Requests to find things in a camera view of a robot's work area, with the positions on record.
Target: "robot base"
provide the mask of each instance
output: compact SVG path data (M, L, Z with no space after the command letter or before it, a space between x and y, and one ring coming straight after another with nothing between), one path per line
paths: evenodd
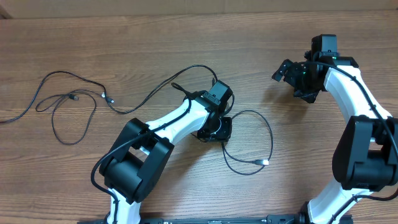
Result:
M351 215L344 215L339 224L353 224ZM78 222L78 224L106 224L104 220ZM268 215L262 218L191 218L164 220L161 218L144 218L140 224L309 224L303 215Z

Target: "black wire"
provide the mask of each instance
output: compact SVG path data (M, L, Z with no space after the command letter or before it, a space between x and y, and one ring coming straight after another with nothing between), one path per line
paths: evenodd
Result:
M396 145L396 142L394 140L394 137L386 123L386 121L384 120L384 118L380 115L380 113L378 112L378 110L376 109L376 105L374 105L372 103L372 100L370 99L368 93L366 92L365 88L362 86L362 84L356 79L356 77L352 76L351 74L349 74L348 72L338 68L337 66L334 65L329 65L327 63L322 63L322 62L299 62L299 65L322 65L322 66L326 66L328 68L333 68L339 72L341 72L342 74L344 74L345 76L347 76L348 78L350 78L352 81L355 82L355 84L357 84L357 86L359 87L359 89L361 90L363 96L365 97L366 101L368 102L371 110L373 111L373 113L377 116L377 118L379 119L379 121L381 122L381 124L384 127L384 130L386 131L386 134L391 142L392 147L395 149L396 151L396 155L398 156L398 148ZM331 220L329 221L329 224L332 224L335 220L336 217L338 217L340 215L340 213L342 211L344 211L344 209L346 209L352 202L354 201L358 201L359 198L368 198L371 200L377 200L377 201L382 201L382 202L386 202L386 201L390 201L392 199L395 199L396 197L398 197L398 189L395 191L395 193L393 193L392 195L388 196L388 197L375 197L375 196L370 196L370 195L353 195L352 198L350 198L334 215L332 215Z
M36 92L35 92L35 94L34 94L34 96L33 96L33 99L32 99L32 101L29 103L28 107L27 107L19 116L16 116L15 118L11 118L11 119L8 119L8 120L5 120L5 121L0 121L0 124L11 123L11 122L16 121L16 120L18 120L19 118L23 117L23 116L28 112L28 110L30 109L30 107L32 107L33 102L36 100L37 95L39 94L40 89L43 87L43 85L44 85L44 83L47 81L48 77L51 76L51 75L54 75L54 74L64 73L64 74L71 75L71 76L74 76L74 77L76 77L76 78L79 78L80 80L83 80L83 81L85 81L85 82L93 83L93 84L95 84L95 85L100 86L100 87L103 89L103 91L104 91L104 98L105 98L105 101L106 101L106 103L108 104L108 106L109 106L113 111L115 111L115 112L117 112L117 113L119 113L119 114L128 114L128 113L131 113L131 112L137 110L137 109L140 108L142 105L144 105L144 104L145 104L152 96L154 96L161 88L163 88L165 85L167 85L167 84L170 83L172 80L174 80L175 78L177 78L181 73L185 72L186 70L188 70L188 69L190 69L190 68L194 68L194 67L203 67L203 68L206 68L206 69L209 70L209 71L213 74L213 76L214 76L212 83L214 83L215 81L218 81L216 73L215 73L211 68L207 67L206 65L191 65L191 66L189 66L189 67L187 67L187 68L184 68L183 70L177 72L175 75L172 75L170 78L168 78L168 79L162 81L159 85L157 85L157 86L145 97L145 99L144 99L138 106L136 106L136 107L135 107L134 109L132 109L132 110L127 110L127 111L119 111L119 110L115 109L115 108L111 105L112 102L111 102L110 98L108 97L108 94L107 94L107 92L106 92L106 88L105 88L104 85L102 85L102 84L100 84L100 83L98 83L98 82L94 82L94 81L91 81L91 80L89 80L89 79L80 77L80 76L78 76L78 75L76 75L76 74L74 74L74 73L72 73L72 72L66 72L66 71L55 71L55 72L50 72L50 73L47 74L47 75L42 79L42 81L40 82L40 85L39 85L39 87L37 88L37 90L36 90ZM44 99L44 100L42 100L41 102L39 102L39 104L36 106L36 111L37 111L37 112L43 112L43 111L48 110L51 106L55 105L55 108L54 108L53 111L52 111L51 123L52 123L52 129L53 129L54 135L55 135L55 137L57 138L57 140L58 140L60 143L65 144L65 145L74 145L74 144L78 144L78 143L79 143L81 140L83 140L83 138L85 137L85 135L86 135L86 133L87 133L87 130L88 130L88 127L89 127L89 125L90 125L90 123L91 123L91 120L92 120L92 118L93 118L93 115L94 115L94 113L95 113L95 111L96 111L96 100L95 100L95 99L93 98L93 96L91 96L88 92L94 93L94 94L96 94L96 95L98 95L98 96L101 97L100 94L98 94L98 93L96 93L96 92L94 92L94 91L91 91L91 90L73 90L73 91L71 91L71 92L69 92L69 93L66 93L66 94L57 94L57 95L53 95L53 96L47 97L46 99ZM54 114L55 114L56 110L62 105L63 102L65 102L65 100L68 99L69 95L74 94L74 93L76 93L76 94L84 94L84 95L89 96L89 97L94 101L95 107L94 107L93 111L91 112L90 117L88 118L88 122L87 122L85 131L84 131L82 137L81 137L79 140L77 140L76 142L64 142L64 141L62 141L62 140L59 138L59 136L58 136L58 134L57 134L57 132L56 132L56 130L55 130L55 128L54 128L54 121L53 121L53 118L54 118ZM44 110L39 110L39 109L38 109L39 106L40 106L43 102L45 102L45 101L47 101L47 100L49 100L49 99L51 99L51 98L55 98L55 97L58 97L58 99L56 99L50 106L48 106L48 107L45 108Z
M88 92L94 93L94 94L98 95L99 97L101 97L101 95L100 95L99 93L96 93L96 92L91 91L91 90L73 90L73 91L70 91L69 93L66 93L66 94L57 94L57 95L49 96L49 97L47 97L46 99L40 101L40 102L37 104L35 110L36 110L37 112L39 112L39 113L40 113L40 112L47 111L51 106L55 105L55 106L54 106L54 109L53 109L53 111L52 111L52 114L51 114L51 125L52 125L52 130L53 130L53 132L54 132L54 135L55 135L55 137L57 138L57 140L58 140L60 143L62 143L62 144L64 144L64 145L69 145L69 146L71 146L71 145L74 145L74 144L78 144L78 143L79 143L81 140L83 140L83 138L86 136L88 127L89 127L89 125L90 125L90 123L91 123L91 120L93 119L94 113L95 113L96 108L97 108L97 102L96 102L96 100L95 100L94 97L91 96ZM68 100L70 95L74 95L74 94L84 94L84 95L89 96L89 97L94 101L94 109L93 109L93 111L91 112L90 117L88 118L86 128L85 128L84 133L83 133L83 135L81 136L81 138L80 138L79 140L75 141L75 142L64 142L64 141L62 141L62 140L60 139L60 137L58 136L58 134L57 134L57 132L56 132L56 130L55 130L55 126L54 126L54 114L55 114L56 110L62 105L62 103L65 102L66 100ZM40 107L40 105L41 105L42 103L44 103L45 101L47 101L47 100L49 100L49 99L51 99L51 98L55 98L55 97L58 97L58 98L57 98L52 104L50 104L50 106L46 107L45 109L39 110L39 107Z
M190 69L190 68L194 68L194 67L203 67L203 68L206 68L207 70L209 70L209 71L213 74L215 81L216 81L216 82L218 81L216 73L215 73L211 68L207 67L206 65L191 65L191 66L189 66L189 67L187 67L187 68L184 68L183 70L177 72L175 75L171 76L170 78L168 78L168 79L162 81L162 82L161 82L159 85L157 85L157 87L155 87L155 88L145 97L145 99L144 99L138 106L136 106L134 109L127 110L127 111L119 111L119 110L115 109L115 108L111 105L110 102L107 101L107 104L108 104L108 106L109 106L113 111L115 111L115 112L117 112L117 113L119 113L119 114L128 114L128 113L131 113L131 112L137 110L138 108L140 108L142 105L144 105L144 104L145 104L152 96L154 96L161 88L163 88L163 87L166 86L169 82L171 82L172 80L174 80L175 78L177 78L181 73L187 71L187 70Z
M117 222L117 221L116 221L116 218L117 218L118 205L119 205L118 197L117 197L112 191L110 191L110 190L108 190L108 189L106 189L106 188L104 188L104 187L102 187L102 186L100 186L99 184L96 183L96 181L95 181L95 173L96 173L98 167L101 165L101 163L102 163L105 159L107 159L108 157L112 156L115 152L117 152L118 150L120 150L122 147L127 146L127 145L132 145L132 144L135 143L136 141L138 141L138 140L140 140L140 139L142 139L142 138L144 138L144 137L147 137L148 135L151 135L151 134L155 133L155 132L158 131L158 130L161 130L161 129L166 128L167 126L169 126L169 125L171 125L172 123L178 121L179 119L183 118L187 113L189 113L189 111L190 111L190 109L191 109L191 105L192 105L191 98L190 98L190 96L189 96L190 93L189 93L188 91L184 90L180 85L178 85L178 84L176 84L176 83L172 83L172 86L173 86L174 88L180 90L180 91L183 91L183 92L188 96L188 108L187 108L180 116L174 118L173 120L171 120L171 121L169 121L169 122L167 122L167 123L164 123L163 125L159 126L158 128L152 129L152 130L146 132L145 134L140 134L140 135L138 135L137 137L135 137L134 139L129 140L129 141L127 141L127 142L121 144L121 145L118 146L116 149L113 149L111 152L105 154L103 157L101 157L101 158L99 159L99 161L94 165L93 169L91 170L91 177L90 177L90 180L91 180L91 183L94 185L94 187L96 187L98 190L100 190L100 191L102 191L102 192L104 192L104 193L109 194L109 195L114 199L115 211L114 211L114 214L113 214L113 215L114 215L113 223L116 223L116 222Z
M235 114L235 115L232 117L232 119L234 119L235 117L237 117L237 116L239 116L239 115L241 115L241 114L243 114L243 113L245 113L245 112L253 112L253 113L256 113L256 114L258 114L258 115L266 122L267 127L268 127L268 130L269 130L269 135L270 135L270 137L271 137L271 151L270 151L269 157L268 157L268 161L270 161L271 156L272 156L272 151L273 151L273 148L274 148L274 136L272 135L272 129L271 129L270 124L268 123L268 120L267 120L262 114L258 113L257 111L254 111L254 110L243 110L243 111L240 111L240 112L238 112L237 114ZM228 160L226 159L225 154L227 154L231 159L233 159L233 160L235 160L235 161L237 161L237 162L243 162L243 163L248 163L248 164L255 164L255 161L257 161L257 159L256 159L256 160L253 160L253 161L244 161L244 160L242 160L242 159L237 159L237 158L231 156L231 155L228 153L228 151L227 151L226 148L225 148L224 142L221 143L221 147L223 148L223 155L224 155L224 160L225 160L226 165L228 166L229 169L231 169L233 172L235 172L235 173L237 173L237 174L240 174L240 175L253 175L253 174L257 174L258 172L260 172L261 170L263 170L263 168L265 168L265 165L262 165L261 168L259 168L258 170L254 171L254 172L251 172L251 173L242 173L242 172L236 171L235 169L233 169L233 168L229 165Z
M231 109L232 109L234 103L235 103L235 95L232 94L232 103L231 103L231 106L230 106L224 113L222 113L222 114L220 115L220 118L224 117L225 115L227 115L227 114L231 111Z

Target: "robotic arm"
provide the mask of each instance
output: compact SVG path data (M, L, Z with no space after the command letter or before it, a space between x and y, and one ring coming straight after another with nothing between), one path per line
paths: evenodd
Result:
M294 87L294 97L307 103L314 103L319 91L329 91L336 100L346 121L346 129L333 155L333 178L296 215L199 219L194 220L195 223L352 224L352 218L344 214L361 197L368 197L398 182L398 153L391 141L398 142L398 119L393 118L372 96L361 78L358 64L352 57L340 56L335 35L314 37L311 51L305 54L305 58L307 61L301 63L285 60L272 78L278 82L284 78ZM229 86L217 81L209 92L191 95L181 107L163 118L146 124L134 118L125 125L110 151L138 135L151 134L120 148L99 168L105 185L119 200L117 224L140 223L140 204L154 188L179 140L198 131L199 138L228 141L232 122L224 115L231 96ZM150 132L183 114L189 102L191 108L184 117L164 129ZM370 142L381 145L381 150L370 151ZM144 162L138 159L129 152L130 147L145 152L147 159ZM106 220L108 224L116 223L115 210L112 198L110 215ZM141 222L193 223L191 220L167 221L161 218Z
M285 60L272 76L277 81L284 76L284 81L295 88L294 96L308 103L315 102L320 90L329 91L347 123L333 155L334 178L317 197L304 206L305 223L352 222L340 219L358 202L359 199L349 202L354 195L370 195L398 181L397 154L386 139L377 116L369 109L369 103L359 86L333 67L349 73L362 84L396 141L398 137L394 130L398 127L398 120L392 118L372 96L354 59L340 57L336 43L335 35L314 37L311 51L305 54L308 63ZM382 149L370 151L371 141L382 145Z
M99 172L104 176L105 185L118 200L116 208L111 198L111 211L108 223L115 223L114 213L117 209L118 224L138 224L141 202L149 195L173 151L174 145L186 135L198 131L198 137L215 141L228 141L231 136L231 118L224 117L227 101L233 94L228 85L217 81L209 92L196 92L192 99L185 99L183 104L155 121L144 124L137 118L130 120L121 131L110 151L113 151L128 140L158 128L177 118L188 108L189 112L178 121L164 129L156 131L148 138L121 148L112 158L105 160ZM143 162L129 152L129 148L140 149L147 154Z

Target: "wood grain surface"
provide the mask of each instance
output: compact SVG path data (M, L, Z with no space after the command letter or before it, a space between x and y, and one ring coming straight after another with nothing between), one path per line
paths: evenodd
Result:
M271 80L284 59L302 61L311 38L336 34L338 49L359 63L378 102L398 114L398 12L300 12L214 16L138 16L0 21L0 118L18 115L41 79L66 70L103 83L121 109L140 103L158 83L192 64L211 67L236 96L232 114L253 109L274 132L270 166L252 176L231 172L220 145L189 136L174 149L159 183L144 200L143 217L263 217L295 213L332 178L331 158L345 128L329 93L315 104L293 98ZM211 74L193 68L175 80L189 91L208 90ZM97 86L66 75L50 78L38 95ZM183 94L170 85L129 115L98 99L86 138L63 146L51 115L30 110L0 126L0 223L76 223L103 218L109 196L90 183L95 162L131 118L157 119L177 108ZM68 101L55 116L62 139L80 137L93 102ZM233 121L227 145L241 159L266 158L269 133L260 118ZM231 165L242 172L257 166ZM98 175L98 182L103 178ZM389 195L386 187L375 195ZM350 211L357 223L397 223L398 200L363 200Z

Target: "cable connector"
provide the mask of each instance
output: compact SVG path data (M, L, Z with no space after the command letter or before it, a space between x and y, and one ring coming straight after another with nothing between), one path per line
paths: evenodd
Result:
M253 164L260 165L260 166L267 166L269 165L268 159L256 159Z
M105 96L105 92L102 93L102 98L104 98L108 103L114 103L114 100L110 97Z
M69 96L69 99L71 99L71 100L75 100L75 101L79 100L79 97L77 97L77 96L75 96L73 94L69 94L68 96Z

